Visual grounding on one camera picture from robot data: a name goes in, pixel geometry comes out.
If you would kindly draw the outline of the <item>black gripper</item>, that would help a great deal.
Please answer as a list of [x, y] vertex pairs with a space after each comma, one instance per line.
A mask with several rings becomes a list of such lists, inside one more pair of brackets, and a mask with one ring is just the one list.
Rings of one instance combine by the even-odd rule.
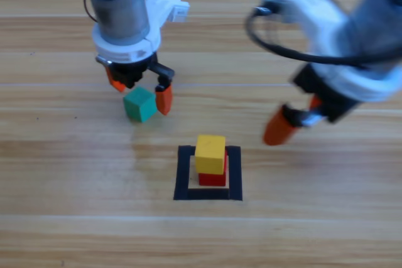
[[158, 75], [158, 85], [155, 87], [156, 106], [160, 113], [168, 115], [171, 111], [173, 92], [171, 81], [175, 71], [158, 61], [157, 53], [135, 63], [116, 63], [98, 55], [95, 60], [104, 66], [109, 83], [119, 92], [133, 88], [140, 81], [143, 73], [150, 70]]
[[[300, 69], [292, 82], [305, 93], [313, 95], [309, 109], [319, 110], [333, 124], [361, 104], [331, 88], [310, 63]], [[286, 143], [302, 127], [299, 114], [299, 110], [282, 104], [266, 124], [263, 141], [269, 146]]]

